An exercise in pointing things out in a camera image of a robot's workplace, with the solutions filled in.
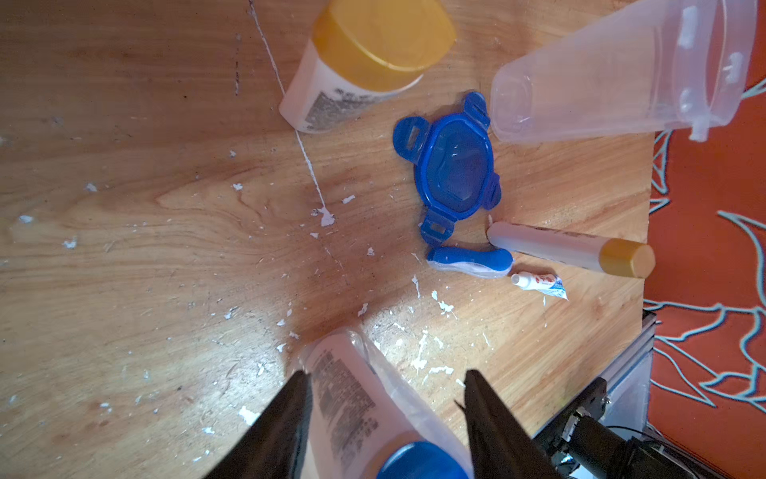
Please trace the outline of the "blue container lid front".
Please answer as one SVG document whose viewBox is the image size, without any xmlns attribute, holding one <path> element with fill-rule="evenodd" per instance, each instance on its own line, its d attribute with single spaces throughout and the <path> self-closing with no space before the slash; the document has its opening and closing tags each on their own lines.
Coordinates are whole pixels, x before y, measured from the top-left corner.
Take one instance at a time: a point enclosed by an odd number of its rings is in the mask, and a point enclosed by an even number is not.
<svg viewBox="0 0 766 479">
<path fill-rule="evenodd" d="M 389 457 L 377 479 L 468 479 L 467 472 L 447 452 L 427 441 L 407 444 Z"/>
</svg>

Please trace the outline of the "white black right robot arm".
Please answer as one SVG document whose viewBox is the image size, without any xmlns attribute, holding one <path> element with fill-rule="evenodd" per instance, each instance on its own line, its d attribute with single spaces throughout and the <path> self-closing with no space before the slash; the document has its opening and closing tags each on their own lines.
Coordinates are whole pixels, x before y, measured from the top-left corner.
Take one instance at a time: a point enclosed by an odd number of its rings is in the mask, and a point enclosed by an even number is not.
<svg viewBox="0 0 766 479">
<path fill-rule="evenodd" d="M 570 476 L 582 467 L 594 478 L 720 476 L 648 432 L 600 423 L 608 403 L 607 386 L 604 379 L 595 379 L 534 437 L 558 473 Z"/>
</svg>

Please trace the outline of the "small toothpaste tube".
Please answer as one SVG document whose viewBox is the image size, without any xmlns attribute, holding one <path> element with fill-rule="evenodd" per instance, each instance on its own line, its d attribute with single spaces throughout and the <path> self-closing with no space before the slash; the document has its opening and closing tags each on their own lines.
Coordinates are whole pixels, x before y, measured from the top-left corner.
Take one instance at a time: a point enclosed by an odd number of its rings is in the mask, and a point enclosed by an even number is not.
<svg viewBox="0 0 766 479">
<path fill-rule="evenodd" d="M 565 301 L 569 299 L 563 281 L 557 275 L 551 275 L 550 273 L 545 275 L 540 273 L 538 275 L 528 271 L 519 271 L 511 275 L 511 281 L 523 291 L 537 291 L 548 297 L 556 297 Z"/>
</svg>

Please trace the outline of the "clear plastic container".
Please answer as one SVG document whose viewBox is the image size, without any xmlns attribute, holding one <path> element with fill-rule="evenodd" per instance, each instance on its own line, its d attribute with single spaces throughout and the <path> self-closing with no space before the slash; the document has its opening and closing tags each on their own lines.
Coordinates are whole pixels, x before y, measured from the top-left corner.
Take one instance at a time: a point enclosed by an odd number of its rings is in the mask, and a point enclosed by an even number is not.
<svg viewBox="0 0 766 479">
<path fill-rule="evenodd" d="M 313 399 L 302 477 L 376 478 L 397 450 L 419 441 L 473 477 L 467 448 L 361 331 L 331 331 L 293 367 L 310 375 Z"/>
<path fill-rule="evenodd" d="M 728 125 L 756 39 L 755 1 L 636 1 L 503 66 L 499 140 L 536 144 Z"/>
</svg>

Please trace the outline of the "white bottle yellow cap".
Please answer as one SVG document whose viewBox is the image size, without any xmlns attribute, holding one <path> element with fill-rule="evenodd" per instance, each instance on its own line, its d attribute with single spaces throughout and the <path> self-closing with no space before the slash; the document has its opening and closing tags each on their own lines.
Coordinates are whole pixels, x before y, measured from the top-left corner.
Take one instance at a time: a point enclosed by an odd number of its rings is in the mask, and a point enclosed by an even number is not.
<svg viewBox="0 0 766 479">
<path fill-rule="evenodd" d="M 656 265 L 650 245 L 628 239 L 501 222 L 489 227 L 487 238 L 499 249 L 616 277 L 647 279 Z"/>
<path fill-rule="evenodd" d="M 412 88 L 456 38 L 438 1 L 330 1 L 279 113 L 299 132 L 328 132 Z"/>
</svg>

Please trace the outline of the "blue toothbrush case back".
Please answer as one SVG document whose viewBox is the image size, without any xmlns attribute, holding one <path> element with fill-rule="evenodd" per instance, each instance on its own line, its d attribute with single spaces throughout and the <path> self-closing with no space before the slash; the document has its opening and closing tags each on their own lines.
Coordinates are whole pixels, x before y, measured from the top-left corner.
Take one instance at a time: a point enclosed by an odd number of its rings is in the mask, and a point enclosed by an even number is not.
<svg viewBox="0 0 766 479">
<path fill-rule="evenodd" d="M 471 251 L 460 247 L 435 247 L 429 251 L 427 263 L 437 271 L 464 273 L 479 279 L 500 279 L 513 268 L 514 258 L 505 249 Z"/>
</svg>

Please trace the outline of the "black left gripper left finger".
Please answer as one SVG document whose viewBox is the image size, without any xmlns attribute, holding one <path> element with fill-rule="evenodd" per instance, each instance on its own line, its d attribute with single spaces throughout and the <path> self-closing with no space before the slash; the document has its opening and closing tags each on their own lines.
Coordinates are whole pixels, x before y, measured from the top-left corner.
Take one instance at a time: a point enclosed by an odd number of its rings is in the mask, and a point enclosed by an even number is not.
<svg viewBox="0 0 766 479">
<path fill-rule="evenodd" d="M 299 370 L 207 476 L 298 478 L 307 451 L 311 411 L 310 375 Z"/>
</svg>

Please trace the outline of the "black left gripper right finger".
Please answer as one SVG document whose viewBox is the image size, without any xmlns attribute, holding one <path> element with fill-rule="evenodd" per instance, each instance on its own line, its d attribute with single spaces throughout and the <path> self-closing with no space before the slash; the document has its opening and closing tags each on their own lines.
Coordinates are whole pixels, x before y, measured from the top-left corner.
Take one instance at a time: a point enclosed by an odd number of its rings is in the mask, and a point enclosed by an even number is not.
<svg viewBox="0 0 766 479">
<path fill-rule="evenodd" d="M 560 476 L 480 371 L 467 370 L 464 383 L 462 410 L 475 478 Z"/>
</svg>

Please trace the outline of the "white bottle yellow cap back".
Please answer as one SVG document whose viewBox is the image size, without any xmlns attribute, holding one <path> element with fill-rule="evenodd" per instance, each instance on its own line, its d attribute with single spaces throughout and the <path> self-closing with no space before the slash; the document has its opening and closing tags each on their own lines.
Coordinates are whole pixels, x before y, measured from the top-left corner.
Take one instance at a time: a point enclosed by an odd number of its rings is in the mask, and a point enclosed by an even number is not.
<svg viewBox="0 0 766 479">
<path fill-rule="evenodd" d="M 328 132 L 412 88 L 456 38 L 438 1 L 330 1 L 279 113 L 299 132 Z"/>
</svg>

